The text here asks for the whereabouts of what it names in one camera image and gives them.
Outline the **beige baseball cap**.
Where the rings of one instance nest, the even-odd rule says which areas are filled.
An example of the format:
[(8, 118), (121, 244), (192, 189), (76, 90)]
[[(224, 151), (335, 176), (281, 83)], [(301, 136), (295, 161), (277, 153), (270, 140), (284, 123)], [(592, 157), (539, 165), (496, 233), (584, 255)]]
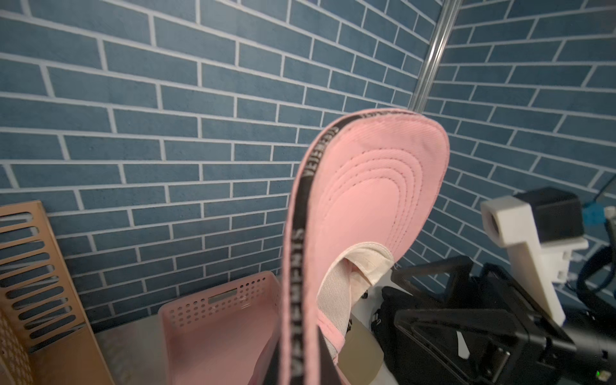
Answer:
[(354, 315), (348, 324), (345, 344), (338, 355), (344, 384), (369, 385), (383, 364), (383, 351), (372, 333)]

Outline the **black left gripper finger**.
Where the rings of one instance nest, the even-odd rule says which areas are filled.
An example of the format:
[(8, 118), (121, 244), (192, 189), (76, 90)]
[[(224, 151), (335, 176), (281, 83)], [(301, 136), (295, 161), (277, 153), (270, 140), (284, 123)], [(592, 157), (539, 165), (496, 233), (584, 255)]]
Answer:
[(332, 357), (330, 356), (330, 352), (327, 348), (326, 340), (319, 327), (318, 327), (318, 337), (319, 337), (319, 365), (320, 365), (319, 385), (342, 385), (342, 382), (340, 380), (340, 376), (338, 373), (338, 369), (335, 366), (332, 360)]

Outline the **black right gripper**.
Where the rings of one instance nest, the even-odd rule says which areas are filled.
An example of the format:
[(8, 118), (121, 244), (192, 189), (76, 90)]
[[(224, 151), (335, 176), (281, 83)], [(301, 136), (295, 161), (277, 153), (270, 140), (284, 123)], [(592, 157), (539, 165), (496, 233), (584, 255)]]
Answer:
[[(421, 307), (470, 303), (473, 262), (466, 256), (396, 269), (391, 280)], [(577, 348), (502, 267), (473, 279), (476, 307), (398, 311), (394, 325), (412, 384), (555, 384)]]

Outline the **pink baseball cap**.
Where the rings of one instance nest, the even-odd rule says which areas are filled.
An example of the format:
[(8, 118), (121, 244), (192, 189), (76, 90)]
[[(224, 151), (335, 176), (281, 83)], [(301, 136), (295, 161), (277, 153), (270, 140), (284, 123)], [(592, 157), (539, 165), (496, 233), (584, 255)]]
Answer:
[(251, 383), (319, 384), (318, 327), (338, 369), (353, 306), (417, 239), (449, 157), (444, 128), (404, 109), (352, 112), (317, 135), (290, 194), (279, 321)]

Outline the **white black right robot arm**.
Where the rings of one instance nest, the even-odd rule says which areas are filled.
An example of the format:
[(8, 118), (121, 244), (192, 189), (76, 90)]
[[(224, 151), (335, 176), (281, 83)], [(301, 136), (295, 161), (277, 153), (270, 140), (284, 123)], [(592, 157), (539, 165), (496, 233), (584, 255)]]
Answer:
[(392, 373), (413, 384), (612, 384), (615, 308), (588, 280), (615, 264), (615, 246), (580, 269), (563, 306), (574, 252), (584, 250), (587, 206), (561, 189), (543, 188), (484, 201), (484, 232), (509, 257), (472, 275), (466, 256), (396, 270), (405, 298), (383, 292), (375, 326), (391, 335)]

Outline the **black baseball cap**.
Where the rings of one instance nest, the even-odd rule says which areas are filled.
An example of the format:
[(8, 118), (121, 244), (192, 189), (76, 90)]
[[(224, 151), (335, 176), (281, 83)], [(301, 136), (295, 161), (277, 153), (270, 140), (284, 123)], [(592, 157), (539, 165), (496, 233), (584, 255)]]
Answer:
[(406, 336), (395, 325), (398, 311), (415, 309), (419, 304), (412, 295), (393, 287), (381, 289), (382, 303), (372, 315), (371, 330), (384, 354), (388, 365), (396, 362), (399, 349)]

